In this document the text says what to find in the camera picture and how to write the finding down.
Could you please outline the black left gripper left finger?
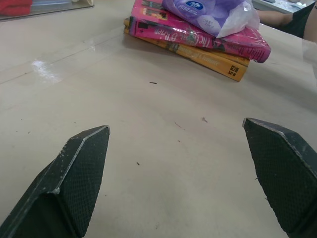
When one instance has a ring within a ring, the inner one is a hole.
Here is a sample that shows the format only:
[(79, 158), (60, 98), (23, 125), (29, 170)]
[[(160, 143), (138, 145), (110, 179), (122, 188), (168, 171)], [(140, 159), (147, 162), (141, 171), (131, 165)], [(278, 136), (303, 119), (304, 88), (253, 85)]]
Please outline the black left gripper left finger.
[(0, 226), (0, 238), (83, 238), (100, 191), (110, 128), (66, 142)]

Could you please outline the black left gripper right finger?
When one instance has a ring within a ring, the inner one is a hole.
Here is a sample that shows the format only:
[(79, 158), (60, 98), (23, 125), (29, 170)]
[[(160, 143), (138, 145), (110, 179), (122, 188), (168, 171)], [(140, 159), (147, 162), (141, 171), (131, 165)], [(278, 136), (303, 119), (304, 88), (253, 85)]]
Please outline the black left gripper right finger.
[(258, 182), (289, 238), (317, 238), (317, 152), (298, 133), (245, 118)]

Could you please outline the yellow paperback book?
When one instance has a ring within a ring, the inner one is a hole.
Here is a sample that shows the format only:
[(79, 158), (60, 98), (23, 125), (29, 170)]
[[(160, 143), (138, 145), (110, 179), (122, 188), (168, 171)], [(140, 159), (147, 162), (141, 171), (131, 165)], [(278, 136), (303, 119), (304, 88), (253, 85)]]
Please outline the yellow paperback book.
[(213, 37), (183, 21), (166, 24), (136, 17), (124, 20), (124, 33), (139, 38), (239, 82), (250, 60), (209, 49)]

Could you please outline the pink paperback book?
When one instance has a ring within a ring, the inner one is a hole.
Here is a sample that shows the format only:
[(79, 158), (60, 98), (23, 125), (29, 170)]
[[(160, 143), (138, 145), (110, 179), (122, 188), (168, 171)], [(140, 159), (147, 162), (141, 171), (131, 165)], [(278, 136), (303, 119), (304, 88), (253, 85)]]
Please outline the pink paperback book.
[(263, 63), (271, 49), (257, 30), (245, 28), (224, 38), (216, 38), (165, 10), (163, 0), (135, 0), (127, 18), (129, 34), (217, 50)]

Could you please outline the person in black shirt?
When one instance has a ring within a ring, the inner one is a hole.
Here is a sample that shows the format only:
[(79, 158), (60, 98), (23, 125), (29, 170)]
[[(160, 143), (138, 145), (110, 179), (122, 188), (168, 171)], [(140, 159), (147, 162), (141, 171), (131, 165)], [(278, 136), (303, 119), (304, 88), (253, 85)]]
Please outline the person in black shirt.
[(260, 22), (317, 44), (317, 1), (292, 14), (257, 10)]

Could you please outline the purple tissue pack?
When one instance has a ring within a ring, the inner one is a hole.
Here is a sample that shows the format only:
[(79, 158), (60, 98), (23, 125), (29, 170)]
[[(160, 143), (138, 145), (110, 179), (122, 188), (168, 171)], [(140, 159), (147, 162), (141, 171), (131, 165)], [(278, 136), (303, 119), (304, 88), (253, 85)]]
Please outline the purple tissue pack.
[(217, 38), (260, 25), (252, 0), (162, 0), (162, 6)]

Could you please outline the red cloth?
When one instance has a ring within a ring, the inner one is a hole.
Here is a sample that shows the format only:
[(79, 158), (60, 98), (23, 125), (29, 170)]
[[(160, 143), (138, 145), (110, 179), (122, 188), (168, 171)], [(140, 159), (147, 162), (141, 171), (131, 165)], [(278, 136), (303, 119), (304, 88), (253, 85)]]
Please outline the red cloth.
[(21, 16), (30, 13), (32, 0), (0, 0), (1, 16)]

